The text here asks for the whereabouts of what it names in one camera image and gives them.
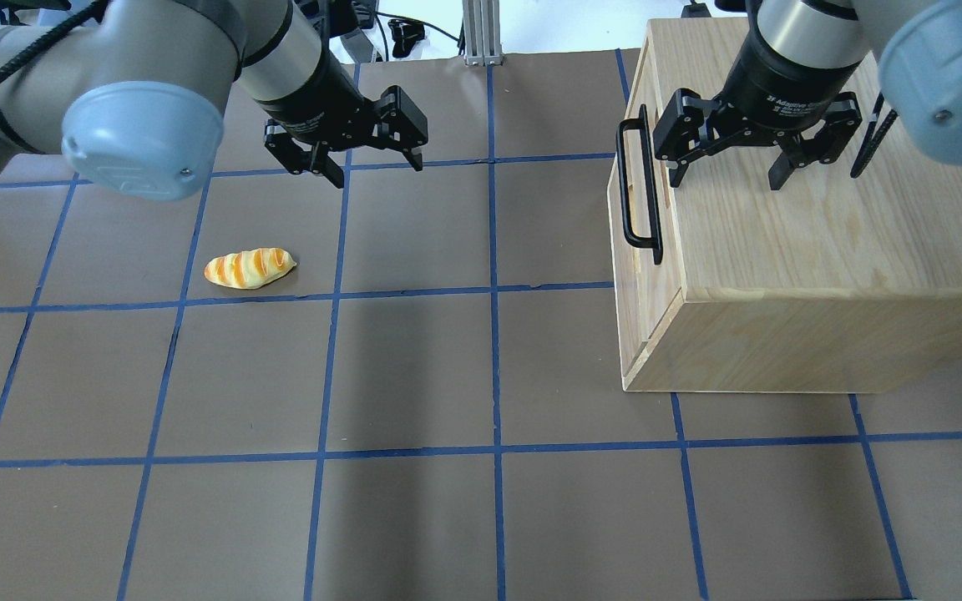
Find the toy bread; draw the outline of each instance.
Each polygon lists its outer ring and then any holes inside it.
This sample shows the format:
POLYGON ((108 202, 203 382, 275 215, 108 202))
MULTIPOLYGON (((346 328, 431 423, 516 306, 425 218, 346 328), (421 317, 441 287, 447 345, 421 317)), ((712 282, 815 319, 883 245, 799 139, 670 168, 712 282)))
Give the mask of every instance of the toy bread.
POLYGON ((283 248, 256 248, 218 256, 206 263, 203 276, 211 284, 254 290, 289 273, 295 265, 283 248))

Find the light blue joint cap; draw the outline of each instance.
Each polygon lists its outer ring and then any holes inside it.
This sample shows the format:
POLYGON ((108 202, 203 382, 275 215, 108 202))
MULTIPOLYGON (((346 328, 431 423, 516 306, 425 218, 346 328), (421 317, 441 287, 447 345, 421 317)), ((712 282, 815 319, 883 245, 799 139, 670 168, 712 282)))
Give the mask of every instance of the light blue joint cap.
POLYGON ((878 79, 916 147, 962 164, 962 0, 940 0, 905 23, 882 52, 878 79))
POLYGON ((119 81, 69 107, 62 154, 96 184, 149 200, 180 200, 206 183, 224 133, 221 112, 196 92, 119 81))

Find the wooden box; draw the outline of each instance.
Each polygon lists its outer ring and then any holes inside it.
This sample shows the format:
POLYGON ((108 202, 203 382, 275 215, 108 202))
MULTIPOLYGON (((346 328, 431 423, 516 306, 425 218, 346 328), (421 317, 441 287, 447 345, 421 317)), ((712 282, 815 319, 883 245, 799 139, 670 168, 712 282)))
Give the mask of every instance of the wooden box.
MULTIPOLYGON (((626 117, 649 133, 675 88, 713 96, 743 18, 648 24, 626 117)), ((847 87, 866 119, 867 57, 847 87)), ((851 179, 863 126, 837 163, 767 185, 778 149, 729 149, 671 189, 656 169, 663 262, 622 233, 617 164, 607 195, 627 391, 887 391, 962 357, 962 167, 926 159, 897 125, 851 179)), ((646 230, 644 160, 625 134, 630 216, 646 230)))

